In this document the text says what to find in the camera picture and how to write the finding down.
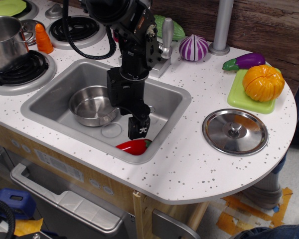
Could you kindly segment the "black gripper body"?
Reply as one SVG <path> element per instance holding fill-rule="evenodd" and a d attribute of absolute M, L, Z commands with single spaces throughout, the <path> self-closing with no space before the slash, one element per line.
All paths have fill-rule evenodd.
<path fill-rule="evenodd" d="M 145 80 L 124 78 L 119 67 L 107 71 L 107 90 L 111 105 L 120 108 L 123 115 L 132 114 L 140 122 L 149 118 L 150 108 L 144 103 Z"/>

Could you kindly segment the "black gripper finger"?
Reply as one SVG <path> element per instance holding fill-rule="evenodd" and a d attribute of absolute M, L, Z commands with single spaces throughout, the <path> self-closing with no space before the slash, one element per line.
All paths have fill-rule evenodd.
<path fill-rule="evenodd" d="M 135 117 L 129 117 L 128 121 L 128 137 L 130 140 L 138 139 L 140 135 L 140 121 Z"/>
<path fill-rule="evenodd" d="M 150 117 L 148 116 L 146 119 L 141 120 L 139 122 L 139 129 L 138 129 L 139 137 L 146 137 L 149 127 L 150 127 Z"/>

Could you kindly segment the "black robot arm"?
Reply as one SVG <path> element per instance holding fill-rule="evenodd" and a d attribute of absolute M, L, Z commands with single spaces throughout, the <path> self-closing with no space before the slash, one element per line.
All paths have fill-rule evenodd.
<path fill-rule="evenodd" d="M 131 115 L 129 139 L 144 138 L 150 127 L 150 108 L 144 103 L 145 80 L 162 60 L 155 18 L 140 0 L 88 0 L 86 9 L 118 35 L 122 64 L 107 71 L 108 96 L 121 115 Z"/>

